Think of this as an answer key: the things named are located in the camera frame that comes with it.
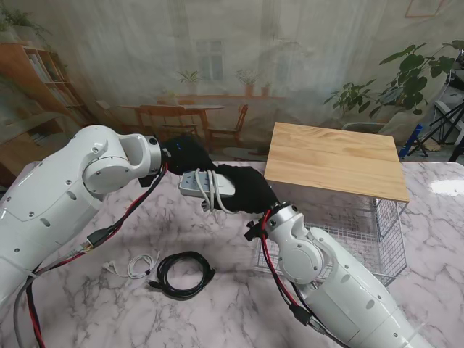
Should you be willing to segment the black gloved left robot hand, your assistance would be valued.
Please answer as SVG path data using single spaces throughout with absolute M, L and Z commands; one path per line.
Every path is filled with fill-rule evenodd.
M 168 170 L 176 175 L 185 172 L 216 170 L 207 150 L 197 140 L 188 135 L 170 138 L 162 143 L 163 160 L 167 163 Z

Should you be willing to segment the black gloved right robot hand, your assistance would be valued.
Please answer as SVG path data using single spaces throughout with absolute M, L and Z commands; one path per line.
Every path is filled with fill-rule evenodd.
M 219 165 L 215 172 L 224 175 L 235 188 L 232 197 L 221 199 L 224 207 L 231 212 L 260 214 L 279 203 L 263 175 L 253 167 Z

